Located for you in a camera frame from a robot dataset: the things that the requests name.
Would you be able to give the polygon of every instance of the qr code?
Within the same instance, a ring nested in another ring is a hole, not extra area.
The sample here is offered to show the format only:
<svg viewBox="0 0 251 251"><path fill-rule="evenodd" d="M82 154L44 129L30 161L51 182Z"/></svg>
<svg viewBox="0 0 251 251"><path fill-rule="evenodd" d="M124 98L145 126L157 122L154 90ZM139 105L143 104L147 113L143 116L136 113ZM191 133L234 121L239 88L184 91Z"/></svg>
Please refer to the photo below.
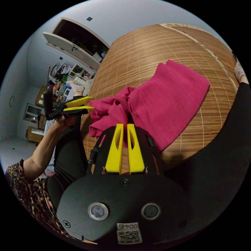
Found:
<svg viewBox="0 0 251 251"><path fill-rule="evenodd" d="M136 244L142 242L139 229L117 231L117 235L119 244Z"/></svg>

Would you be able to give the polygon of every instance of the magenta fabric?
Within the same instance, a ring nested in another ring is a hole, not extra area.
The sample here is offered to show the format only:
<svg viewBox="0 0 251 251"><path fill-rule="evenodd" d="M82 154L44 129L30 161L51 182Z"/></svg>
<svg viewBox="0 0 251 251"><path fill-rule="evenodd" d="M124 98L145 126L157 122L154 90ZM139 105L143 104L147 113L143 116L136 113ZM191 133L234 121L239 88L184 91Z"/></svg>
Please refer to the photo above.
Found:
<svg viewBox="0 0 251 251"><path fill-rule="evenodd" d="M96 109L90 114L93 123L89 136L99 137L118 123L126 130L131 114L135 126L148 131L163 151L195 116L209 86L202 75L182 64L171 60L160 63L152 78L141 86L126 87L113 97L90 102Z"/></svg>

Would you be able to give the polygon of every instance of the open cabinet door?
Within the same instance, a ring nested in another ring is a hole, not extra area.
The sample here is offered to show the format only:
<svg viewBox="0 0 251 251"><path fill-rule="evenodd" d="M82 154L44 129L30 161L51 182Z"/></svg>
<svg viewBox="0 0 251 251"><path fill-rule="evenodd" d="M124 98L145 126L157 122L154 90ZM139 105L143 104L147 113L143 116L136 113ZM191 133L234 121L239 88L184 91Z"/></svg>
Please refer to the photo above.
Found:
<svg viewBox="0 0 251 251"><path fill-rule="evenodd" d="M100 62L83 49L58 35L48 32L43 32L43 35L47 40L47 45L63 51L67 55L81 62L86 67L91 68L94 72L97 72Z"/></svg>

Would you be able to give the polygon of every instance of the leopard print sleeve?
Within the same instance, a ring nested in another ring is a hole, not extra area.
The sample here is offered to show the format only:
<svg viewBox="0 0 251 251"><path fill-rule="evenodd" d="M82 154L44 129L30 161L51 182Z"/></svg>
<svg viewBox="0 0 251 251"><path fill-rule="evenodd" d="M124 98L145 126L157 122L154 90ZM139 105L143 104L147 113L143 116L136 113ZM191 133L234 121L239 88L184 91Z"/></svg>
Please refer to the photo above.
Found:
<svg viewBox="0 0 251 251"><path fill-rule="evenodd" d="M6 169L5 177L23 207L44 227L73 238L65 231L56 216L46 189L47 179L27 178L23 171L23 160Z"/></svg>
<svg viewBox="0 0 251 251"><path fill-rule="evenodd" d="M23 160L8 167L5 177L17 199L35 219L41 222L44 218L52 217L43 195L46 179L27 178L23 171Z"/></svg>

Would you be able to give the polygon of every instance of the bamboo mat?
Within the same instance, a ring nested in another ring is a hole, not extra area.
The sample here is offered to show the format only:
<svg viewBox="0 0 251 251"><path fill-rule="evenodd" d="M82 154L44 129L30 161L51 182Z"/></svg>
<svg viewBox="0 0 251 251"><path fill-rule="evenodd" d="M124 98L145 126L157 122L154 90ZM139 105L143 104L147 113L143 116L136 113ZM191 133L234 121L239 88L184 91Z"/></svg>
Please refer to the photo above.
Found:
<svg viewBox="0 0 251 251"><path fill-rule="evenodd" d="M89 93L95 99L102 99L114 96L126 86L138 87L153 76L159 63L169 59L197 71L211 86L195 117L162 152L165 170L203 149L221 130L237 89L233 85L237 81L231 51L213 35L199 29L174 25L140 28L113 42ZM87 158L96 143L95 138L88 136L90 124L90 115L83 115ZM127 149L123 149L122 172L128 170Z"/></svg>

